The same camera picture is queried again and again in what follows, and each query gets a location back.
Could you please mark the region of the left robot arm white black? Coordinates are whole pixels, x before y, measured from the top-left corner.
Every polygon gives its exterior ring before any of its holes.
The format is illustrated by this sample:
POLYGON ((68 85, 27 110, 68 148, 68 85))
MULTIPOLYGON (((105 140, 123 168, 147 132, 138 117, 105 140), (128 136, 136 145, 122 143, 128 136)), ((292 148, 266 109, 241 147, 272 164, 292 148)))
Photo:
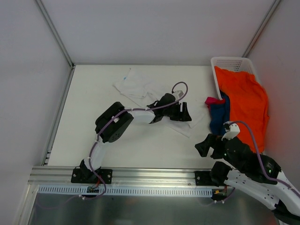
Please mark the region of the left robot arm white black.
POLYGON ((93 183, 101 179, 99 169, 106 154, 105 145, 121 138, 132 122, 154 124, 164 117, 171 121, 190 122, 187 103, 180 103, 179 92, 164 94, 160 100, 145 108, 126 108, 121 102, 113 103, 95 121, 96 139, 88 156, 79 165, 82 183, 93 183))

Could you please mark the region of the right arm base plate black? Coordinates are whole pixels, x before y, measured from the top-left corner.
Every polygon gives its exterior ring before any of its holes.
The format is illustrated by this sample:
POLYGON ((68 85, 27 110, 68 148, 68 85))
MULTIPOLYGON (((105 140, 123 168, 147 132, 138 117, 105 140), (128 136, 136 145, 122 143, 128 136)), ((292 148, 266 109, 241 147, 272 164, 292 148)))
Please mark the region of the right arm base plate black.
POLYGON ((195 171, 195 184, 197 186, 214 186, 214 182, 210 177, 210 171, 195 171))

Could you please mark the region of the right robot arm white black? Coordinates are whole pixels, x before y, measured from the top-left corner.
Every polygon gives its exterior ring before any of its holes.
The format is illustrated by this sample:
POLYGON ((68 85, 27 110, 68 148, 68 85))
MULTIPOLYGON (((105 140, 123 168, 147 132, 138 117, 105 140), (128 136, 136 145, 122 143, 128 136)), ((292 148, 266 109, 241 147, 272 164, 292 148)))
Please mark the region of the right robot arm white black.
POLYGON ((201 157, 215 163, 208 182, 216 186, 231 186, 264 204, 274 216, 288 225, 300 223, 300 193, 288 181, 278 163, 266 155, 257 155, 235 137, 231 140, 208 134, 195 145, 201 157))

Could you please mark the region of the white t shirt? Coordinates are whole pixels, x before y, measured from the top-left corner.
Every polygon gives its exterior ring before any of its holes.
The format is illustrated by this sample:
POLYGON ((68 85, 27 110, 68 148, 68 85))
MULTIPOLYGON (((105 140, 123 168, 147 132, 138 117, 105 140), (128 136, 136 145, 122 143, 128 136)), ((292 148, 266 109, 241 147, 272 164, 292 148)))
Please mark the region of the white t shirt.
MULTIPOLYGON (((126 96, 141 108, 160 100, 161 97, 172 92, 171 85, 159 83, 153 77, 131 68, 127 75, 113 83, 113 86, 120 94, 126 96)), ((207 110, 204 107, 203 98, 195 100, 192 98, 192 89, 182 99, 187 103, 187 109, 191 116, 191 121, 179 122, 171 121, 164 117, 162 123, 186 137, 190 137, 192 131, 207 117, 207 110)))

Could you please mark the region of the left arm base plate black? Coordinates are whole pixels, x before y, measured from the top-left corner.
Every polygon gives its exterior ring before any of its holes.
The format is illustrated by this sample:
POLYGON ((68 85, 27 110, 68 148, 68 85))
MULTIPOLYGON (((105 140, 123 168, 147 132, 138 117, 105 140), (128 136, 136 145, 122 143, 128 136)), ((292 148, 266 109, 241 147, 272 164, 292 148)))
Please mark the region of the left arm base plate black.
MULTIPOLYGON (((97 169, 95 172, 102 178, 105 184, 111 184, 113 178, 112 169, 97 169)), ((85 175, 80 167, 75 167, 73 169, 71 183, 96 184, 98 181, 102 184, 102 181, 91 171, 87 172, 85 175)))

